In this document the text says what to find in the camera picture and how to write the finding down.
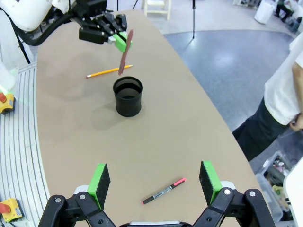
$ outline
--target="yellow pencil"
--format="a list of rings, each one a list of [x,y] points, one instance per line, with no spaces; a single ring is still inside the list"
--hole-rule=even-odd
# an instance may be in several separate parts
[[[124,68],[127,69],[127,68],[130,68],[132,66],[133,65],[126,65]],[[90,74],[90,75],[86,76],[86,78],[95,77],[95,76],[103,75],[103,74],[106,74],[106,73],[115,72],[115,71],[118,71],[118,70],[119,70],[119,68],[115,68],[115,69],[112,69],[112,70],[106,70],[106,71],[103,71],[103,72],[97,72],[97,73]]]

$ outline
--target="white chair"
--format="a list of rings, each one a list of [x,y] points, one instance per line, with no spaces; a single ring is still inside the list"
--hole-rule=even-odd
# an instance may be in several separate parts
[[[149,6],[162,7],[162,10],[148,10]],[[148,13],[163,13],[167,14],[167,20],[170,19],[171,0],[142,0],[142,8],[146,16]]]

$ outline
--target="person in white shirt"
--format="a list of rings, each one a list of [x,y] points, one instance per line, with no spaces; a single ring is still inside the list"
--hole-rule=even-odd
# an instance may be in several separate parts
[[[285,12],[285,16],[281,20],[285,23],[286,19],[293,12],[296,12],[298,8],[298,0],[285,0],[284,2],[277,4],[275,16],[280,18],[280,10],[283,10]]]
[[[294,131],[303,129],[303,33],[290,49],[288,57],[266,82],[256,113],[232,132],[248,161],[289,126]]]

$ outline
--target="black cup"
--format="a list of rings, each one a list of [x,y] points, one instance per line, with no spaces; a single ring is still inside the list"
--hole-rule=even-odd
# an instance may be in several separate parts
[[[116,110],[124,117],[133,117],[141,110],[142,83],[134,77],[122,77],[114,83]]]

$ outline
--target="green gripper pad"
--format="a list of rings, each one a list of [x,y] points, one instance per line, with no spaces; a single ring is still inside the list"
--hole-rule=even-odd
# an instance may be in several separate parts
[[[120,35],[123,36],[125,39],[127,39],[127,36],[125,33],[120,32]],[[116,39],[116,48],[118,48],[119,51],[121,52],[125,52],[126,51],[126,42],[118,35],[118,34],[114,34],[113,37]]]
[[[211,161],[202,161],[199,180],[207,205],[211,204],[222,189],[219,177]]]
[[[87,192],[94,197],[97,205],[103,209],[106,194],[109,188],[110,178],[107,164],[99,164],[95,170],[93,178],[90,181]]]

